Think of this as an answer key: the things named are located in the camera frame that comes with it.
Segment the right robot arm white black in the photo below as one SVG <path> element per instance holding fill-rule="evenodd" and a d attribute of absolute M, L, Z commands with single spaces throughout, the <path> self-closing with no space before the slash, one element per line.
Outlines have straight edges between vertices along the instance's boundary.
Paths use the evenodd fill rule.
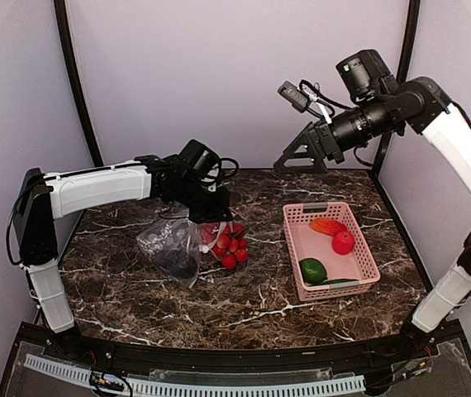
<path fill-rule="evenodd" d="M 354 105 L 307 124 L 275 161 L 277 172 L 325 173 L 327 160 L 341 163 L 345 152 L 365 147 L 384 133 L 402 135 L 410 127 L 438 150 L 471 194 L 471 121 L 434 80 L 398 82 L 373 49 L 361 50 L 335 68 Z M 469 296 L 471 232 L 457 261 L 408 315 L 393 339 L 393 352 L 402 359 L 413 357 Z"/>

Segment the green cucumber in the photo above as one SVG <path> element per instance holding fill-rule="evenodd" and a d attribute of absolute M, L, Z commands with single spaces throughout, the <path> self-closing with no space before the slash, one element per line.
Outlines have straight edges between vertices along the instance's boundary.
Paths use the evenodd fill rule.
<path fill-rule="evenodd" d="M 323 280 L 322 282 L 315 283 L 312 286 L 320 287 L 320 286 L 324 286 L 324 285 L 342 285 L 342 284 L 347 284 L 347 283 L 356 283 L 356 284 L 358 284 L 359 280 L 357 280 L 357 279 L 346 279 L 346 278 L 333 279 L 333 280 Z"/>

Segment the green lime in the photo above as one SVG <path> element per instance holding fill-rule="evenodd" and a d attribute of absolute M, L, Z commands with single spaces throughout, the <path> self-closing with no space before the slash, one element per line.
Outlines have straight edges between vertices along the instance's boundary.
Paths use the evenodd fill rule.
<path fill-rule="evenodd" d="M 327 280 L 325 266 L 315 258 L 305 258 L 299 261 L 302 278 L 306 284 L 320 285 Z"/>

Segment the clear zip top bag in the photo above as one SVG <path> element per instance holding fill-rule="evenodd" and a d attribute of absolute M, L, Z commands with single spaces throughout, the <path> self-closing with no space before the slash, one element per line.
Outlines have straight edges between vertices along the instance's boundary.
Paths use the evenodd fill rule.
<path fill-rule="evenodd" d="M 187 218 L 159 219 L 149 225 L 136 237 L 136 242 L 145 255 L 148 262 L 154 266 L 155 254 L 164 248 L 178 248 L 188 251 L 197 261 L 198 273 L 191 280 L 176 280 L 155 269 L 165 278 L 175 281 L 184 287 L 191 288 L 195 285 L 203 253 L 200 250 L 201 238 L 199 226 Z"/>

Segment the red lychee bunch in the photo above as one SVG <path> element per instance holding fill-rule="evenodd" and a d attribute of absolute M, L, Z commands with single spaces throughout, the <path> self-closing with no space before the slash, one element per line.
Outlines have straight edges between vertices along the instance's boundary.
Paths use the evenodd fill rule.
<path fill-rule="evenodd" d="M 199 226 L 200 250 L 211 254 L 227 270 L 235 270 L 248 260 L 248 228 L 241 223 L 207 223 Z"/>

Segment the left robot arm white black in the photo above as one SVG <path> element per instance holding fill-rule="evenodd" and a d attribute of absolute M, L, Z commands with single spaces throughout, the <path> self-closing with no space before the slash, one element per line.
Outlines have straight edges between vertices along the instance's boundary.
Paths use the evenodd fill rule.
<path fill-rule="evenodd" d="M 60 352 L 79 361 L 88 344 L 71 329 L 75 321 L 59 274 L 55 220 L 110 203 L 159 199 L 182 204 L 197 224 L 229 222 L 230 193 L 220 185 L 222 177 L 219 160 L 194 166 L 180 155 L 146 155 L 68 173 L 26 172 L 6 232 L 17 238 L 18 254 L 8 259 L 26 272 Z"/>

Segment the purple eggplant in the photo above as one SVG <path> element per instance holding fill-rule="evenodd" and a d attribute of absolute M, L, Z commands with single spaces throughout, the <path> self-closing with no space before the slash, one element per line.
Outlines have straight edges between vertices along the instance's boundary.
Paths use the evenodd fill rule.
<path fill-rule="evenodd" d="M 185 249 L 164 248 L 153 259 L 154 266 L 176 280 L 191 280 L 198 273 L 196 259 Z"/>

